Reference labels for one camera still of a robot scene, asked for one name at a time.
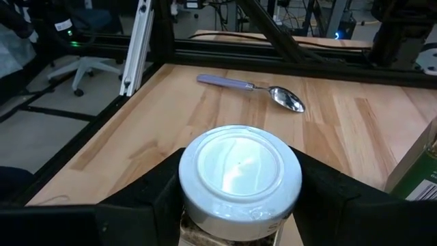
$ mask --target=floor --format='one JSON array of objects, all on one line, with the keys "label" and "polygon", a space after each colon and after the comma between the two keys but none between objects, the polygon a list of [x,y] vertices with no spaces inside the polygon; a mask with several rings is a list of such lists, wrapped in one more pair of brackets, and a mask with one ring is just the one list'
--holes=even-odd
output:
[{"label": "floor", "polygon": [[[297,17],[305,14],[299,1],[292,1],[291,4],[293,8],[289,9],[289,13]],[[354,11],[354,17],[358,22],[374,21],[369,11],[363,10],[368,9],[366,1],[355,1],[352,8],[357,9]],[[285,11],[282,11],[280,18],[285,18],[284,13]],[[194,18],[194,14],[198,14],[199,18]],[[122,23],[125,32],[131,33],[133,18],[122,17]],[[213,8],[190,12],[180,10],[178,23],[174,27],[176,38],[187,38],[198,29],[220,29],[219,25],[214,23]],[[353,39],[372,41],[378,28],[378,24],[357,25]],[[428,40],[428,42],[435,41],[437,41],[437,31],[433,31]],[[63,57],[55,62],[56,67],[74,59],[76,58]],[[116,65],[115,62],[111,65],[123,68],[123,65]],[[28,90],[38,91],[48,87],[46,75],[52,69],[48,67],[43,70],[29,85]],[[54,92],[45,94],[31,103],[31,106],[97,115],[118,95],[120,87],[116,74],[95,71],[93,77],[85,76],[81,81],[79,87],[85,95],[78,98],[72,93],[71,82],[72,79],[65,81],[56,87]],[[27,99],[29,96],[12,98],[0,106],[0,115],[7,113]],[[0,124],[0,165],[19,167],[35,173],[86,124],[87,122],[70,118],[19,111]]]}]

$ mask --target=wooden table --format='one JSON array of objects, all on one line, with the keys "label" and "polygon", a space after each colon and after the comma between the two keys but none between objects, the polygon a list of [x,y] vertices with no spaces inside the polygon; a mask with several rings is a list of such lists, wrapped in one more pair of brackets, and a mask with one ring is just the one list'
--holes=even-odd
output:
[{"label": "wooden table", "polygon": [[[202,38],[208,37],[229,40],[222,36]],[[303,39],[342,46],[352,43]],[[264,87],[286,87],[305,102],[307,111],[292,113],[263,92],[198,83],[200,73]],[[98,203],[196,136],[225,124],[263,128],[300,151],[381,189],[435,115],[434,90],[167,64],[29,204]],[[285,224],[281,245],[300,244],[291,218]]]}]

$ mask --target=purple spoon handle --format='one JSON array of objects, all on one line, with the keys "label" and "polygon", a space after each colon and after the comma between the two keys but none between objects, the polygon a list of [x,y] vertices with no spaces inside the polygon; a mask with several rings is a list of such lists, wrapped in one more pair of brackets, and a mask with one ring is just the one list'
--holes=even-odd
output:
[{"label": "purple spoon handle", "polygon": [[202,83],[209,83],[211,85],[221,85],[225,87],[232,87],[242,90],[253,90],[255,85],[246,81],[239,81],[236,79],[227,79],[209,74],[197,75],[197,81]]}]

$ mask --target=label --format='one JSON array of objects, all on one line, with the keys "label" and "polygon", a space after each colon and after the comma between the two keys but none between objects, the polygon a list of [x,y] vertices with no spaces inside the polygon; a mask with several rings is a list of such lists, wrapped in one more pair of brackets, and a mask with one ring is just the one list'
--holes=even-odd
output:
[{"label": "label", "polygon": [[199,7],[199,5],[197,3],[186,3],[186,7],[197,9]]},{"label": "label", "polygon": [[63,31],[63,30],[66,30],[72,26],[73,26],[73,23],[71,23],[70,19],[63,21],[61,23],[55,24],[56,31]]},{"label": "label", "polygon": [[437,184],[423,180],[406,199],[409,201],[437,200]]}]

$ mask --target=black frame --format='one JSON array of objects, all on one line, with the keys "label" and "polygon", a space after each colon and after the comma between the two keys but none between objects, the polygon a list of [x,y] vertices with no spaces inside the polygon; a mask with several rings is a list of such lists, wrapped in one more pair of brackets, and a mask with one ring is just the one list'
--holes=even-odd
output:
[{"label": "black frame", "polygon": [[[366,53],[339,49],[306,49],[302,52],[291,37],[279,30],[268,17],[258,1],[236,0],[250,16],[257,16],[257,27],[272,44],[241,44],[236,42],[208,42],[204,40],[178,40],[174,38],[173,22],[168,1],[155,1],[155,20],[150,45],[152,52],[147,60],[154,65],[144,73],[147,81],[163,63],[208,66],[236,70],[289,74],[363,83],[379,83],[406,87],[436,89],[435,77],[418,70],[394,70],[375,67],[366,59]],[[86,42],[87,36],[78,37],[77,42]],[[75,52],[75,55],[92,55],[124,59],[130,37],[99,35],[95,44]],[[314,59],[323,57],[336,64]],[[10,200],[25,205],[101,128],[112,115],[128,100],[117,97],[101,114],[90,122],[74,139],[62,148],[44,167],[37,172],[35,182]]]}]

